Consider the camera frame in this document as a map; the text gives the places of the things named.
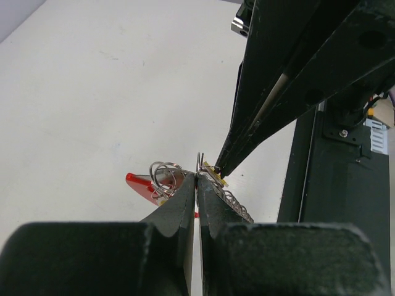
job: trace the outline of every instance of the bolt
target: bolt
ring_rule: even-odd
[[[345,129],[340,131],[339,136],[341,136],[342,138],[346,138],[348,136],[348,131],[346,131]]]

